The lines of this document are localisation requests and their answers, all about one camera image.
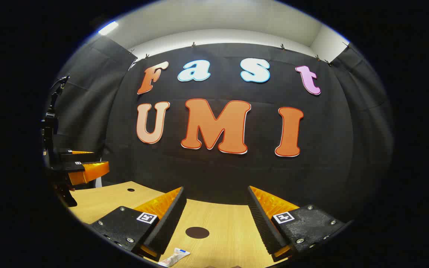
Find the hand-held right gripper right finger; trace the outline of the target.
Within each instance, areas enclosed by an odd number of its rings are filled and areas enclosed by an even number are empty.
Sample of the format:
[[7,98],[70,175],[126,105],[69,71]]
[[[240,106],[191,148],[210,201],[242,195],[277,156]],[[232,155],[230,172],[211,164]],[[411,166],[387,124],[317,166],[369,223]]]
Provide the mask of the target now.
[[309,255],[352,224],[317,205],[298,206],[251,185],[247,190],[252,218],[273,261]]

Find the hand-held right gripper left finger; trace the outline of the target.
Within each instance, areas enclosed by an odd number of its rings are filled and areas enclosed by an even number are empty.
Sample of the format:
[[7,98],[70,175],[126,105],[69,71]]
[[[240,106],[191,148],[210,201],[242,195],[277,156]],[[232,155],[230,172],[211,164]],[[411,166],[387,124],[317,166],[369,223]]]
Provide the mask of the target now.
[[136,208],[119,206],[90,227],[128,252],[159,261],[185,205],[184,188],[179,187]]

